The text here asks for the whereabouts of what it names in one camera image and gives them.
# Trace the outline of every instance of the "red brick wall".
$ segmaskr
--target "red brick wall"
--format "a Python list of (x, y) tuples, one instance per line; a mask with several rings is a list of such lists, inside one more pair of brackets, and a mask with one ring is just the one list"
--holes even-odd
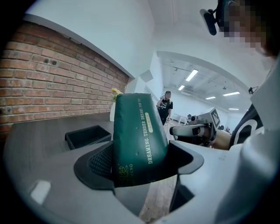
[(0, 61), (0, 140), (16, 122), (109, 112), (128, 76), (70, 38), (23, 23)]

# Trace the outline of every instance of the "black t-shirt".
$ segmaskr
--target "black t-shirt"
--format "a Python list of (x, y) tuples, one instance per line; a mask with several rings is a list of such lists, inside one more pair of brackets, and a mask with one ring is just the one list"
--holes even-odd
[(161, 104), (158, 107), (158, 113), (159, 116), (162, 119), (165, 119), (168, 117), (169, 109), (173, 109), (173, 102), (171, 100), (162, 100)]
[(255, 107), (252, 104), (247, 113), (245, 113), (244, 117), (241, 119), (241, 121), (233, 131), (229, 148), (232, 145), (243, 143), (246, 140), (246, 138), (248, 138), (251, 135), (251, 133), (253, 133), (255, 130), (262, 126), (263, 123)]

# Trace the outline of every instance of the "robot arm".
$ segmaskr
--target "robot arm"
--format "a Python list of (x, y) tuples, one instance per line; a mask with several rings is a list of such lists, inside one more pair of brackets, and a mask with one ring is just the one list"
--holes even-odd
[(215, 139), (219, 125), (220, 119), (217, 111), (212, 108), (207, 113), (193, 116), (188, 125), (171, 127), (169, 132), (175, 140), (208, 146)]

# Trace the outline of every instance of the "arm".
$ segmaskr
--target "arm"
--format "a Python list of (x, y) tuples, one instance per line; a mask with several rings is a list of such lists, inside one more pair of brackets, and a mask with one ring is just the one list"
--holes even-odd
[[(205, 139), (210, 138), (210, 130), (209, 129), (204, 129), (204, 134), (203, 136)], [(216, 133), (216, 138), (214, 141), (210, 142), (210, 145), (215, 148), (215, 149), (222, 149), (222, 150), (228, 150), (229, 148), (229, 143), (231, 140), (231, 135), (225, 131), (217, 130)]]
[(169, 109), (169, 119), (171, 118), (171, 111), (172, 109)]
[(159, 107), (159, 105), (161, 104), (161, 102), (163, 101), (163, 98), (161, 98), (158, 102), (157, 102), (157, 106)]
[(211, 143), (215, 149), (228, 150), (231, 135), (225, 131), (217, 130), (217, 135), (214, 141)]

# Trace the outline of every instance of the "green pouch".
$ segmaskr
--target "green pouch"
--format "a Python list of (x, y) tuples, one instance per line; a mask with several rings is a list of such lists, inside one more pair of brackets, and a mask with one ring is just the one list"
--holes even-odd
[(120, 94), (115, 105), (115, 187), (161, 180), (168, 141), (150, 94)]

